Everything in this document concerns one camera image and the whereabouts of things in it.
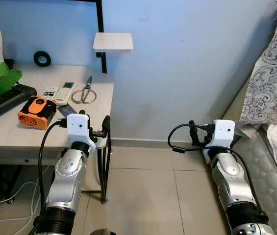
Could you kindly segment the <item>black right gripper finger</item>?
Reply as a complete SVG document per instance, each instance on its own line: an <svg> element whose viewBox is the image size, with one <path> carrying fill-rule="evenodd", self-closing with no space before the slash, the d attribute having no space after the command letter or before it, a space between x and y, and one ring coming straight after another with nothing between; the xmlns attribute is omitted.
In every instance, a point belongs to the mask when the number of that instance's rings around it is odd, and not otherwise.
<svg viewBox="0 0 277 235"><path fill-rule="evenodd" d="M195 122L193 120L190 120L188 122L188 127L189 127L189 135L191 137L191 145L193 147L200 146L201 141L199 140L198 128L195 126Z"/></svg>

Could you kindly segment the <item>dark blue card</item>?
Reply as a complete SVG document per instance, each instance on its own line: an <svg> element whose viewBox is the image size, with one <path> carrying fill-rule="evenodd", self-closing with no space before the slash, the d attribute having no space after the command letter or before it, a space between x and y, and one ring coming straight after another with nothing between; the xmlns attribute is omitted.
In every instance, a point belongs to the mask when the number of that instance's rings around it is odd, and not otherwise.
<svg viewBox="0 0 277 235"><path fill-rule="evenodd" d="M57 110L64 118L68 118L71 114L77 114L77 112L69 104L58 106Z"/></svg>

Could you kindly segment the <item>white remote with screen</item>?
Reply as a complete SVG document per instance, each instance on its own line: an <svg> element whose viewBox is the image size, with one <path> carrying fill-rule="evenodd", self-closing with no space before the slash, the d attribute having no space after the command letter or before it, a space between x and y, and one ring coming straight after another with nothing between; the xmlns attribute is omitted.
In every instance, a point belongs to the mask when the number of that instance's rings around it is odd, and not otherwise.
<svg viewBox="0 0 277 235"><path fill-rule="evenodd" d="M73 94L74 82L65 81L61 87L58 88L55 93L53 100L57 103L58 107L67 105L71 99L71 94Z"/></svg>

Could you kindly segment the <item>metal scissors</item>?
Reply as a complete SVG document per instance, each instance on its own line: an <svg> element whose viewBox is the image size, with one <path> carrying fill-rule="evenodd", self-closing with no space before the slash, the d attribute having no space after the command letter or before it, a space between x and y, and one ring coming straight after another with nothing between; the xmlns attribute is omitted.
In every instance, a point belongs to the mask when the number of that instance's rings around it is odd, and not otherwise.
<svg viewBox="0 0 277 235"><path fill-rule="evenodd" d="M97 93L92 90L92 82L93 82L93 77L89 76L87 79L87 82L85 83L85 86L78 90L73 92L71 94L71 101L77 103L77 104L91 104L94 103L97 99Z"/></svg>

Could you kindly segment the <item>small white remote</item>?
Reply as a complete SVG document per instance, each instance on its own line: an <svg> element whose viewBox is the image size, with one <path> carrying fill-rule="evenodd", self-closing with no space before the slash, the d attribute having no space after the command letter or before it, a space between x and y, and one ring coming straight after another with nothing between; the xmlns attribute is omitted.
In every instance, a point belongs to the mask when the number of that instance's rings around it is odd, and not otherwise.
<svg viewBox="0 0 277 235"><path fill-rule="evenodd" d="M46 100L55 100L55 95L58 92L57 86L49 86L44 89L44 91L41 92L40 97L46 99Z"/></svg>

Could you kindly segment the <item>orange and black device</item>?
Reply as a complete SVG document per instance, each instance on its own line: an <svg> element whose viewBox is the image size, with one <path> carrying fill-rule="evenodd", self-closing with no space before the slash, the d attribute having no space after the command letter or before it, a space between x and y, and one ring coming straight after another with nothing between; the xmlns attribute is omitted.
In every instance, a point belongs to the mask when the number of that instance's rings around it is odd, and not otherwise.
<svg viewBox="0 0 277 235"><path fill-rule="evenodd" d="M47 130L56 112L57 103L55 101L33 95L28 98L18 112L17 118L19 124L23 126Z"/></svg>

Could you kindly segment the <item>black tape roll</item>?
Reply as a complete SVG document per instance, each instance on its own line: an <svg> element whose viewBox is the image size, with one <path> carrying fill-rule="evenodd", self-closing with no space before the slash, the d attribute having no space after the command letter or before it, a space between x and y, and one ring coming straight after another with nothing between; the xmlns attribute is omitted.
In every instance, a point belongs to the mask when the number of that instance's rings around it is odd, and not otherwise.
<svg viewBox="0 0 277 235"><path fill-rule="evenodd" d="M51 65L51 57L50 54L48 54L45 51L36 51L33 54L33 60L35 65L38 65L39 67L48 67Z"/></svg>

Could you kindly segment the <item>black metal pole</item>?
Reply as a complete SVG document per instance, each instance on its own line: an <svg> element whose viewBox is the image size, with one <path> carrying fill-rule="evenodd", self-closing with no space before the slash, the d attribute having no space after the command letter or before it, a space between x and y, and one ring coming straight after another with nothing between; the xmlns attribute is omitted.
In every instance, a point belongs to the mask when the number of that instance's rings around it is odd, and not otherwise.
<svg viewBox="0 0 277 235"><path fill-rule="evenodd" d="M102 0L79 0L79 1L93 2L96 5L98 33L104 33L104 14L103 14ZM100 52L96 52L95 54L97 58L100 58L101 72L107 73L106 54L100 53Z"/></svg>

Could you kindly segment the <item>small black object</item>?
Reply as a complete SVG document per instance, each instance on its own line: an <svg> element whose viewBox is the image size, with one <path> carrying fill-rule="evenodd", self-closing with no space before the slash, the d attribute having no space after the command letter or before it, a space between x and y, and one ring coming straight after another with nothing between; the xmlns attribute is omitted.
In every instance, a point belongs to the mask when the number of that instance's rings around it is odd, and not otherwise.
<svg viewBox="0 0 277 235"><path fill-rule="evenodd" d="M11 59L4 59L4 63L6 64L7 68L9 70L13 70L15 67L15 60L11 60Z"/></svg>

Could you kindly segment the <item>grey floral patterned pillow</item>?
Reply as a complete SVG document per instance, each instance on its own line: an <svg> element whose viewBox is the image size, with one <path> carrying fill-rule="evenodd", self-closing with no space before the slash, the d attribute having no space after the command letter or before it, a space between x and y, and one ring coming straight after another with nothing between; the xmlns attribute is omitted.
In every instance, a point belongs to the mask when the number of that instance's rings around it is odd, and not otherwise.
<svg viewBox="0 0 277 235"><path fill-rule="evenodd" d="M239 121L243 124L277 124L277 25L254 65Z"/></svg>

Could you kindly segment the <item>grey robot left leg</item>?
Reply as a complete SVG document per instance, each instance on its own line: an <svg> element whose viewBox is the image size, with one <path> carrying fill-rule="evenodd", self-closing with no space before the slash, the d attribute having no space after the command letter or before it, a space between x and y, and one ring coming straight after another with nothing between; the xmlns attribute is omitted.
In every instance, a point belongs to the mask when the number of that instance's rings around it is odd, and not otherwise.
<svg viewBox="0 0 277 235"><path fill-rule="evenodd" d="M89 235L116 235L116 233L108 228L98 228L90 232Z"/></svg>

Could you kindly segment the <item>small white wall shelf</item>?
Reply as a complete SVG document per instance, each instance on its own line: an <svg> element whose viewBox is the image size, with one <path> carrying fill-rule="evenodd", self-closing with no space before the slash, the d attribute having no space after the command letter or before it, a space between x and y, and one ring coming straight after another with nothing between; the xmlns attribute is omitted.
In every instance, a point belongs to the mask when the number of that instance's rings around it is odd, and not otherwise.
<svg viewBox="0 0 277 235"><path fill-rule="evenodd" d="M96 33L93 50L96 53L132 51L134 49L131 33Z"/></svg>

